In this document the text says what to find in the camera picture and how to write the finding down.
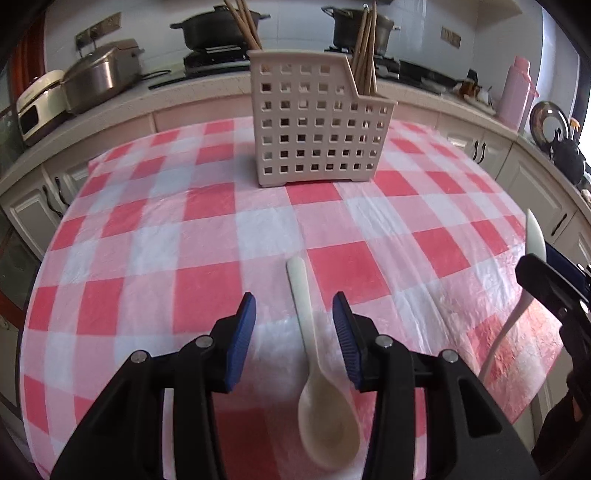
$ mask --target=bottle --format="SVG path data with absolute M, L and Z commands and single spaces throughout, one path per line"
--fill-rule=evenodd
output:
M 505 89 L 496 113 L 497 118 L 507 127 L 519 130 L 526 106 L 529 103 L 531 107 L 531 102 L 537 94 L 530 77 L 529 61 L 515 57 L 515 63 L 509 67 L 507 73 Z

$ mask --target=rice cooker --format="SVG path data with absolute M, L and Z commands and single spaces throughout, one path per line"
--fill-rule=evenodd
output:
M 60 84 L 63 76 L 62 70 L 52 70 L 35 80 L 18 98 L 18 127 L 27 145 L 39 142 L 70 116 Z

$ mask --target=chopstick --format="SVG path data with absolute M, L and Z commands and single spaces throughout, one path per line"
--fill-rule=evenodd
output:
M 378 5 L 374 0 L 371 10 L 368 10 L 367 5 L 364 5 L 351 62 L 351 72 L 360 95 L 375 95 L 377 91 L 374 63 L 377 20 Z
M 242 9 L 244 10 L 244 15 L 246 16 L 246 21 L 248 26 L 251 29 L 251 34 L 254 37 L 256 44 L 258 45 L 259 49 L 262 50 L 261 39 L 258 36 L 258 31 L 256 30 L 255 21 L 252 19 L 251 10 L 248 8 L 248 4 L 246 0 L 236 0 L 239 4 L 242 4 Z
M 368 17 L 369 7 L 363 6 L 363 16 L 361 18 L 361 25 L 359 26 L 359 32 L 357 33 L 357 41 L 355 42 L 355 50 L 353 50 L 353 59 L 351 61 L 351 71 L 355 75 L 355 70 L 359 64 L 359 50 L 361 49 L 361 42 L 363 41 L 363 33 L 365 32 L 365 21 Z
M 372 79 L 375 74 L 375 66 L 374 66 L 374 52 L 375 52 L 375 27 L 378 21 L 378 4 L 376 0 L 374 0 L 374 4 L 372 5 L 372 16 L 371 16 L 371 26 L 369 30 L 369 44 L 368 44 L 368 63 L 367 63 L 367 71 L 365 76 L 365 85 L 364 85 L 364 94 L 369 95 L 372 89 Z
M 232 4 L 229 2 L 229 0 L 223 0 L 223 2 L 226 4 L 228 10 L 232 14 L 232 18 L 236 22 L 236 25 L 238 25 L 240 32 L 242 32 L 242 36 L 244 37 L 244 40 L 246 40 L 246 44 L 248 45 L 248 48 L 250 50 L 260 50 L 261 48 L 260 48 L 259 44 L 255 40 L 255 38 L 252 36 L 251 29 L 250 29 L 248 22 L 244 23 L 242 21 L 240 13 L 236 12 L 236 9 L 232 6 Z

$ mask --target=black pot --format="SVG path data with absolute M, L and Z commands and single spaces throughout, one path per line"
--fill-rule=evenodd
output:
M 363 10 L 353 8 L 322 7 L 322 11 L 335 19 L 335 31 L 333 33 L 333 44 L 338 48 L 355 48 L 357 33 L 361 26 Z M 375 54 L 384 55 L 388 48 L 390 32 L 396 27 L 389 18 L 378 15 L 375 27 Z
M 259 20 L 270 17 L 252 11 L 251 15 L 255 26 L 258 26 Z M 213 7 L 213 12 L 195 15 L 181 23 L 173 23 L 170 28 L 182 28 L 185 45 L 196 51 L 246 43 L 226 5 L 217 5 Z

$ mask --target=metal screw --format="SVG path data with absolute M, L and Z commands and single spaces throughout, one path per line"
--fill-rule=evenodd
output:
M 441 353 L 441 356 L 443 357 L 443 359 L 450 363 L 450 364 L 454 364 L 458 361 L 458 359 L 460 358 L 457 353 L 454 350 L 444 350 Z
M 394 340 L 388 335 L 378 335 L 375 338 L 375 343 L 382 348 L 390 348 L 394 344 Z
M 134 353 L 131 354 L 131 361 L 135 364 L 143 363 L 147 358 L 148 354 L 143 350 L 136 350 Z
M 209 348 L 213 345 L 213 338 L 209 335 L 201 335 L 201 337 L 196 338 L 195 345 L 199 348 Z

